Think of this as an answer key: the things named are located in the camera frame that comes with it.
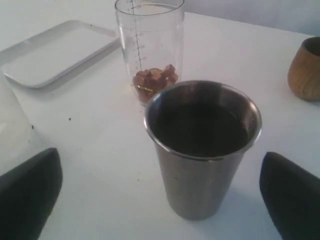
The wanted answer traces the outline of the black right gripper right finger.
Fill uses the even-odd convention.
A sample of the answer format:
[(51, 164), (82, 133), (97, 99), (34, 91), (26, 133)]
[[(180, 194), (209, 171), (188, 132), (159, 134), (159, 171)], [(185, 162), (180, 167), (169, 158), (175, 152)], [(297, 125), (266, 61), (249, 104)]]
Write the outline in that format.
[(259, 189), (284, 240), (320, 238), (320, 179), (276, 152), (263, 158)]

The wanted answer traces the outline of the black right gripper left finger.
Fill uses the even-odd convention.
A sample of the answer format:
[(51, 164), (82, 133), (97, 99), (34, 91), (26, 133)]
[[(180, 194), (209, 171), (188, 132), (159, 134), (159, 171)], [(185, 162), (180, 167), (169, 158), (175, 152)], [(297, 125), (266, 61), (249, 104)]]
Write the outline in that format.
[(37, 240), (63, 183), (59, 152), (48, 148), (0, 177), (0, 238)]

